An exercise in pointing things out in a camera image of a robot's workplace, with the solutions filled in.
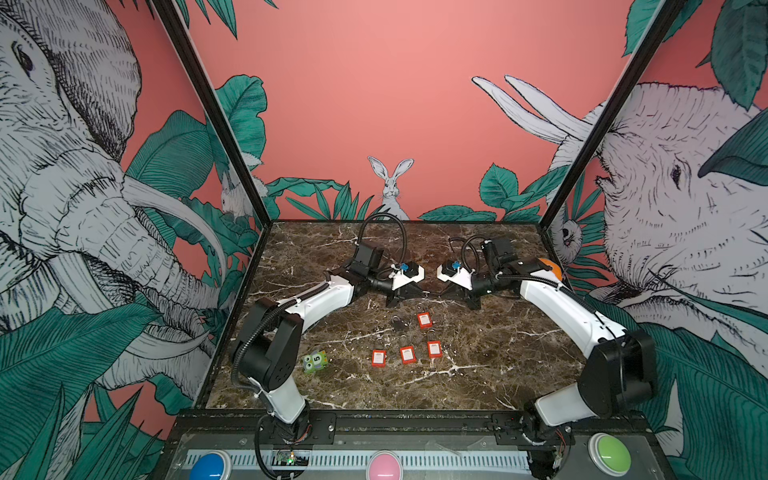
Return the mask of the red padlock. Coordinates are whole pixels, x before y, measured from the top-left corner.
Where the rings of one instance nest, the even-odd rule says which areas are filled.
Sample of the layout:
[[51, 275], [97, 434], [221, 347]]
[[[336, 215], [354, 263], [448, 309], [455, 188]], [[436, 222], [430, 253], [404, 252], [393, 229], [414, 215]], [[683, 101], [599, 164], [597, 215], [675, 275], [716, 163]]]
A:
[[430, 359], [441, 358], [443, 356], [443, 350], [439, 341], [428, 341], [427, 352]]
[[417, 315], [418, 325], [421, 329], [428, 329], [433, 326], [431, 315], [428, 312]]
[[402, 347], [400, 349], [400, 356], [404, 365], [415, 363], [417, 361], [413, 346]]
[[385, 350], [373, 350], [371, 355], [371, 365], [376, 368], [384, 368], [387, 363], [387, 352]]

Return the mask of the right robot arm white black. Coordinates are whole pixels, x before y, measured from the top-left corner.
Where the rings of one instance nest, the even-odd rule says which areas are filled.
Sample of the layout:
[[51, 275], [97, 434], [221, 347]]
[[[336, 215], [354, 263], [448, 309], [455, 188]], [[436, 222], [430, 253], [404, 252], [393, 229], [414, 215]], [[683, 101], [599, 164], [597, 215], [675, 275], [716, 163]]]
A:
[[446, 293], [477, 310], [482, 296], [513, 292], [541, 310], [585, 358], [577, 381], [537, 398], [522, 411], [519, 428], [527, 442], [542, 445], [563, 425], [611, 418], [653, 398], [657, 356], [649, 334], [608, 318], [564, 284], [556, 263], [521, 259], [508, 239], [485, 239], [473, 255], [486, 263], [486, 271], [469, 269], [464, 257], [438, 267]]

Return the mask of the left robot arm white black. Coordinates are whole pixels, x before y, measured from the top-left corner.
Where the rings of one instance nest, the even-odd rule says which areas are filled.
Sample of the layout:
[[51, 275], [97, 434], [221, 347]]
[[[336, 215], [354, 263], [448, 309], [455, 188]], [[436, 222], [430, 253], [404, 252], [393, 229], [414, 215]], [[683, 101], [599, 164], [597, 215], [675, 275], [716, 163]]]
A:
[[[390, 266], [381, 264], [382, 248], [364, 242], [365, 229], [377, 220], [391, 220], [400, 230], [400, 258]], [[384, 294], [389, 307], [426, 295], [419, 286], [424, 268], [406, 260], [407, 240], [401, 219], [374, 213], [360, 225], [351, 259], [326, 271], [323, 282], [283, 300], [260, 299], [248, 311], [233, 343], [230, 381], [262, 401], [283, 442], [298, 444], [311, 432], [309, 405], [293, 379], [302, 335], [371, 291]]]

